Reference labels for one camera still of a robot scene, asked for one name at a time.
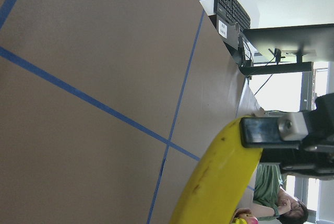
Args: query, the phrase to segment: banana peel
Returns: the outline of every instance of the banana peel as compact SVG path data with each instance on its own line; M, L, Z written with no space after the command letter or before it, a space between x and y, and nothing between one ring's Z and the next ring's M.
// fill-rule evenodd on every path
M213 140L186 184L170 224L229 224L262 148L241 145L240 120Z

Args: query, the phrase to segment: yellow object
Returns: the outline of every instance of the yellow object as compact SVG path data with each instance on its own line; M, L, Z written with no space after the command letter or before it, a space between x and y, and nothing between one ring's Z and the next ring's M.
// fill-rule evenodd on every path
M247 224L247 221L245 219L241 219L241 218L235 218L232 222L232 224Z
M251 176L261 148L241 145L240 119L213 140L186 184L170 224L229 224Z

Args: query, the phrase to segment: label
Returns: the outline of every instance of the label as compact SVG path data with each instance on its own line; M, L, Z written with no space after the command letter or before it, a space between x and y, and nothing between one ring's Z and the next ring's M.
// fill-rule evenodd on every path
M228 38L228 27L222 21L218 20L218 32L225 39Z

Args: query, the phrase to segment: woman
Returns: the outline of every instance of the woman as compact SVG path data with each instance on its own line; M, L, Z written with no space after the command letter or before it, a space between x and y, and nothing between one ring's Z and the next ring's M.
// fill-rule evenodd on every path
M256 172L251 211L258 220L277 218L283 224L303 224L308 217L307 207L282 187L278 166L260 164Z

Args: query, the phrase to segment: desk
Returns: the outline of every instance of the desk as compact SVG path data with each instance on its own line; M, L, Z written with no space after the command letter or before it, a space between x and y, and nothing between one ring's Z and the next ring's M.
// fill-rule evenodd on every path
M259 110L198 0L0 0L3 223L167 223Z

